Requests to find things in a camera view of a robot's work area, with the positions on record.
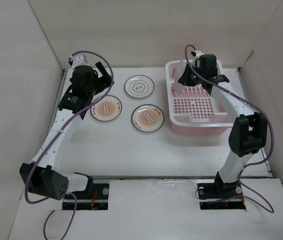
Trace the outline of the left orange sunburst plate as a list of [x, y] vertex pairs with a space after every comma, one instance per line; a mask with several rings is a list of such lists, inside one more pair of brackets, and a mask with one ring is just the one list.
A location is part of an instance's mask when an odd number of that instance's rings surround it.
[[100, 102], [90, 109], [91, 116], [100, 122], [110, 122], [121, 114], [122, 102], [113, 95], [106, 95]]

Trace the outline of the orange sunburst plate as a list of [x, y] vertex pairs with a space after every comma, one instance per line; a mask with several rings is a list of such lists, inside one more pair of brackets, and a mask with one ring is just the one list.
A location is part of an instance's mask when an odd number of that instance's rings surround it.
[[110, 122], [121, 114], [122, 102], [113, 95], [106, 95], [100, 102], [90, 109], [91, 116], [100, 122]]
[[132, 125], [142, 133], [154, 133], [165, 123], [165, 115], [161, 108], [154, 104], [138, 106], [131, 114]]

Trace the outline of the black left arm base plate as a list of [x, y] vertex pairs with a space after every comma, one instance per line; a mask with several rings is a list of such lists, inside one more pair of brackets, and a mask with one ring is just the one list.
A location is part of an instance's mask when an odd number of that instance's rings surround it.
[[74, 192], [77, 197], [77, 211], [106, 211], [108, 210], [110, 184], [98, 182], [93, 184], [91, 193]]

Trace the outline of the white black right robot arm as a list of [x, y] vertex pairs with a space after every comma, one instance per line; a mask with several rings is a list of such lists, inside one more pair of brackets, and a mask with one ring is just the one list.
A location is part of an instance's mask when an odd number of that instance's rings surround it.
[[230, 147], [225, 164], [212, 183], [199, 183], [198, 195], [201, 200], [227, 199], [235, 196], [240, 187], [239, 178], [252, 156], [266, 145], [268, 121], [254, 111], [234, 91], [230, 80], [218, 73], [217, 58], [214, 54], [192, 51], [192, 62], [187, 62], [178, 83], [187, 87], [200, 85], [221, 104], [233, 122], [228, 137]]

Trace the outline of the black rimmed flower plate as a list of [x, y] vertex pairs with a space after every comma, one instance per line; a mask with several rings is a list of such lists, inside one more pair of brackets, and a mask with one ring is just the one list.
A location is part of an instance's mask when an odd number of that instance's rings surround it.
[[126, 80], [124, 90], [132, 98], [144, 99], [154, 92], [155, 83], [146, 75], [134, 75]]

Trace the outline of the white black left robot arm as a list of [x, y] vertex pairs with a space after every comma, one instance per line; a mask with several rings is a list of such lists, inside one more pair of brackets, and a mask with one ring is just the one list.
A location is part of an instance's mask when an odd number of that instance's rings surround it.
[[91, 176], [75, 172], [59, 173], [61, 161], [70, 139], [94, 104], [94, 96], [113, 84], [101, 62], [92, 68], [86, 63], [73, 65], [70, 86], [60, 99], [53, 125], [31, 163], [23, 163], [19, 173], [25, 184], [25, 193], [42, 196], [44, 200], [61, 200], [65, 195], [77, 193], [81, 198], [93, 194]]

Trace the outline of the right orange sunburst plate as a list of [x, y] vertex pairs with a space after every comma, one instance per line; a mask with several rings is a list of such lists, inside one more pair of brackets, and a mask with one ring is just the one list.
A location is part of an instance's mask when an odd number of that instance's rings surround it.
[[154, 133], [165, 123], [165, 115], [161, 108], [154, 104], [138, 106], [131, 114], [132, 125], [142, 133]]

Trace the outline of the white pink dish rack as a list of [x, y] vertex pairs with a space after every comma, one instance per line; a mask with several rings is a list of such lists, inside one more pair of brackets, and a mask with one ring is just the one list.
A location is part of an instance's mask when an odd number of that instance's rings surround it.
[[185, 66], [180, 60], [165, 65], [169, 120], [172, 132], [181, 135], [220, 135], [233, 123], [222, 105], [200, 85], [175, 86]]

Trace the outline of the green rimmed white plate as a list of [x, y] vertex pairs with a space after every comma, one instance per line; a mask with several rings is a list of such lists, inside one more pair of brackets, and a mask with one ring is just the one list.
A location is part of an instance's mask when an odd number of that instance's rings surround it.
[[184, 95], [184, 78], [187, 77], [187, 64], [184, 60], [180, 60], [175, 67], [175, 75], [174, 75], [174, 89], [177, 96]]

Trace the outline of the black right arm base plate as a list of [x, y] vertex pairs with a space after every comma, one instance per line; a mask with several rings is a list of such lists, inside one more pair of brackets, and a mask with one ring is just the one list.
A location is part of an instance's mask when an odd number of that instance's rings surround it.
[[201, 210], [246, 210], [242, 188], [237, 182], [227, 187], [199, 182], [196, 193]]

